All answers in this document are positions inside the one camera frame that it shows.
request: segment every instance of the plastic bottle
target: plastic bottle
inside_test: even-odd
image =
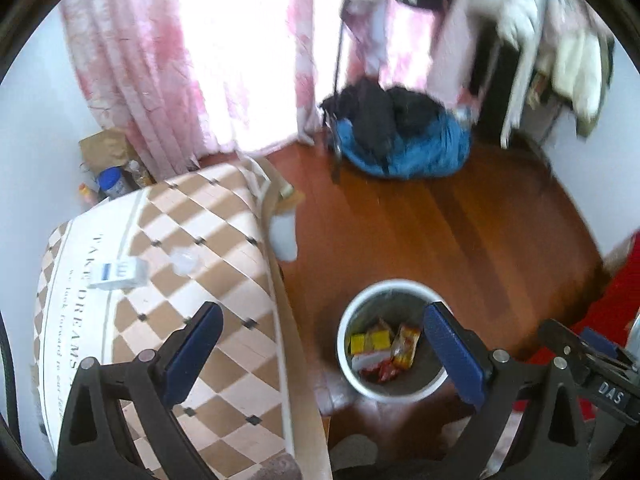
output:
[[[151,186],[152,182],[148,171],[143,169],[138,161],[130,160],[127,164],[127,171],[129,171],[133,180],[140,186],[140,188]]]
[[[195,249],[195,246],[176,247],[169,254],[174,272],[178,276],[188,276],[200,267],[200,259]]]
[[[93,207],[98,203],[98,194],[87,186],[87,184],[80,184],[78,186],[78,191],[80,192],[80,196],[85,204],[89,207]]]
[[[98,175],[98,185],[111,198],[124,196],[133,191],[124,180],[120,168],[107,168]]]

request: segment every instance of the clutter on floor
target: clutter on floor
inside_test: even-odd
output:
[[[447,176],[468,158],[471,135],[425,94],[367,78],[322,102],[337,118],[334,134],[360,170],[383,178]]]
[[[78,144],[88,173],[88,182],[81,184],[78,191],[89,207],[107,197],[125,196],[154,183],[124,131],[103,130]]]

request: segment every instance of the cardboard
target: cardboard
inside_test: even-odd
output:
[[[94,175],[107,168],[124,166],[130,160],[137,160],[144,166],[123,130],[110,128],[78,142],[82,159]]]

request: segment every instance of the black clamp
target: black clamp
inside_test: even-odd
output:
[[[566,363],[533,365],[503,349],[490,351],[442,303],[425,308],[424,332],[460,397],[476,414],[431,475],[476,480],[495,450],[513,403],[526,400],[522,421],[495,480],[586,480],[588,442]]]
[[[567,362],[580,397],[629,426],[638,424],[640,388],[634,383],[638,368],[629,352],[609,342],[600,348],[611,350],[599,351],[597,340],[590,344],[554,319],[540,325],[538,338]]]
[[[171,408],[186,399],[222,329],[222,309],[206,302],[158,351],[146,349],[130,363],[113,365],[83,359],[66,404],[52,478],[150,480],[122,413],[120,400],[131,400],[169,478],[215,479]]]

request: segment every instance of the white wall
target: white wall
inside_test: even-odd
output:
[[[98,131],[54,9],[0,84],[0,309],[14,354],[22,444],[47,476],[52,466],[30,378],[33,305],[49,234],[84,211],[78,140]]]
[[[591,135],[577,137],[575,118],[567,113],[545,146],[603,257],[640,228],[640,75],[619,43],[613,70]]]

